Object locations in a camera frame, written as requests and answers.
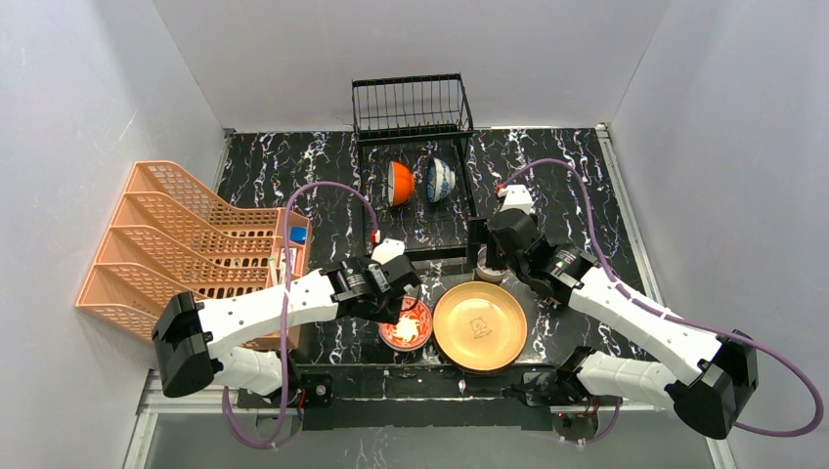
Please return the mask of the orange patterned bowl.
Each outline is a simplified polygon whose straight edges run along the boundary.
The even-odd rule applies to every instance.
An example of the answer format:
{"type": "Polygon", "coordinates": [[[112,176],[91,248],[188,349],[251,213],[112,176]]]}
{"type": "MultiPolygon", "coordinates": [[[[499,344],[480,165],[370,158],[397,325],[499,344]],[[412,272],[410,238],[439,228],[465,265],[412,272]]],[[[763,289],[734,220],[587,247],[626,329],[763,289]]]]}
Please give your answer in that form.
{"type": "Polygon", "coordinates": [[[433,331],[432,312],[421,300],[405,296],[397,324],[380,323],[383,342],[397,352],[411,352],[422,347],[433,331]]]}

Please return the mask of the blue floral bowl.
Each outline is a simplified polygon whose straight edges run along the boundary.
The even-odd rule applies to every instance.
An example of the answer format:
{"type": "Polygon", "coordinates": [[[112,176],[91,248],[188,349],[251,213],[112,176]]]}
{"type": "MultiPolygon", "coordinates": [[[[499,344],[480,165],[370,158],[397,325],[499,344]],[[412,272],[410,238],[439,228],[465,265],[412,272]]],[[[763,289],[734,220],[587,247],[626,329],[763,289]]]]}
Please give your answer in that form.
{"type": "Polygon", "coordinates": [[[444,160],[432,157],[426,169],[426,196],[430,203],[447,199],[456,186],[456,173],[444,160]]]}

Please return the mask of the black wire dish rack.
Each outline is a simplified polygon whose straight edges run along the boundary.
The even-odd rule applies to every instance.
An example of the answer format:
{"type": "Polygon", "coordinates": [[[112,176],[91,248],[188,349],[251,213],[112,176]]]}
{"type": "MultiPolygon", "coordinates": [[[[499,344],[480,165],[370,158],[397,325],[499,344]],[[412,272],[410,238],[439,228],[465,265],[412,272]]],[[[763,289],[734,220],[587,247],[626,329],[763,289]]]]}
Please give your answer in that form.
{"type": "Polygon", "coordinates": [[[367,239],[402,240],[415,262],[466,258],[466,224],[478,211],[469,169],[475,127],[461,74],[355,79],[351,103],[359,191],[371,203],[364,212],[367,239]],[[456,173],[454,190],[439,203],[426,196],[432,157],[456,173]],[[391,161],[414,174],[414,193],[398,207],[387,199],[391,161]]]}

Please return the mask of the orange glossy bowl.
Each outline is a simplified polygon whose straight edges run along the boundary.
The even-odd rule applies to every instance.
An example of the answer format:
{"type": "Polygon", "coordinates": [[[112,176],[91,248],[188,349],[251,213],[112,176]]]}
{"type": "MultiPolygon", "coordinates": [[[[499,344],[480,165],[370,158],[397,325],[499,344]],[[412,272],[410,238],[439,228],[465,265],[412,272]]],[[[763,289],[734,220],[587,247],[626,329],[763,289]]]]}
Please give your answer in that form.
{"type": "Polygon", "coordinates": [[[390,207],[406,204],[415,190],[412,171],[399,161],[391,161],[387,174],[387,199],[390,207]]]}

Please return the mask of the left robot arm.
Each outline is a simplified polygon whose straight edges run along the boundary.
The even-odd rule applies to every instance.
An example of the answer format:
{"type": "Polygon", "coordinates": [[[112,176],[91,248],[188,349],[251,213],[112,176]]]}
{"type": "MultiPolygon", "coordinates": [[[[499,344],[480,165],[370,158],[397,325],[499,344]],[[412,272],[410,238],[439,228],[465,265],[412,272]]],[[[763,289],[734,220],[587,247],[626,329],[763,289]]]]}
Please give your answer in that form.
{"type": "Polygon", "coordinates": [[[151,334],[162,392],[182,398],[221,385],[271,397],[287,379],[287,357],[245,343],[283,327],[343,317],[395,324],[405,297],[420,285],[405,255],[384,263],[360,256],[235,297],[198,300],[179,293],[151,334]]]}

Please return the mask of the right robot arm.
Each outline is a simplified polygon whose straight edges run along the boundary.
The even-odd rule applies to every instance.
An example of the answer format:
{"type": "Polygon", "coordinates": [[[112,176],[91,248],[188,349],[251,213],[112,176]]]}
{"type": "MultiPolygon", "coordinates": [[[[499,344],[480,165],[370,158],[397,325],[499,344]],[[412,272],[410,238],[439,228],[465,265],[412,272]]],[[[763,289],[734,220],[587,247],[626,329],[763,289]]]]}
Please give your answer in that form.
{"type": "Polygon", "coordinates": [[[652,358],[620,359],[581,347],[558,368],[557,387],[669,408],[697,433],[727,437],[758,387],[757,352],[747,336],[681,324],[677,315],[611,278],[595,256],[573,244],[549,242],[536,216],[520,209],[474,218],[467,229],[472,250],[487,246],[488,265],[609,325],[652,358]]]}

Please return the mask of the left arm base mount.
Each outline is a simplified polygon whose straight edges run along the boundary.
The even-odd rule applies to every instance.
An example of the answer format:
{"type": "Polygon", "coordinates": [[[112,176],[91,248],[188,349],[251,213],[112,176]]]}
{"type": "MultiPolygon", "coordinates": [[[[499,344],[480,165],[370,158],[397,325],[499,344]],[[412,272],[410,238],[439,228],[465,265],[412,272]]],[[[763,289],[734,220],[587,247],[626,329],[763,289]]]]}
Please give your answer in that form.
{"type": "MultiPolygon", "coordinates": [[[[333,377],[329,372],[299,368],[288,376],[287,408],[328,408],[333,401],[333,377]]],[[[263,397],[240,389],[237,407],[242,409],[273,409],[281,406],[281,391],[263,397]]]]}

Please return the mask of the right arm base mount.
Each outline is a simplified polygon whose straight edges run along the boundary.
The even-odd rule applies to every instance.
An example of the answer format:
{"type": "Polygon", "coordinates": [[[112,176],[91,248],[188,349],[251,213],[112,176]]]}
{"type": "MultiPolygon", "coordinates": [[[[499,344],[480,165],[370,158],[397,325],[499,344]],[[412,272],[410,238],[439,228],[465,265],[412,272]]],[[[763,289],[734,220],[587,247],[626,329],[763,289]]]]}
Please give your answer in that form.
{"type": "Polygon", "coordinates": [[[505,398],[514,398],[527,407],[572,406],[573,409],[553,414],[553,430],[560,442],[580,448],[606,438],[615,428],[622,398],[613,399],[613,414],[609,423],[599,429],[598,412],[602,401],[610,403],[610,396],[598,396],[589,392],[578,380],[588,358],[596,358],[597,351],[580,346],[554,371],[531,371],[522,375],[521,381],[510,384],[502,391],[505,398]]]}

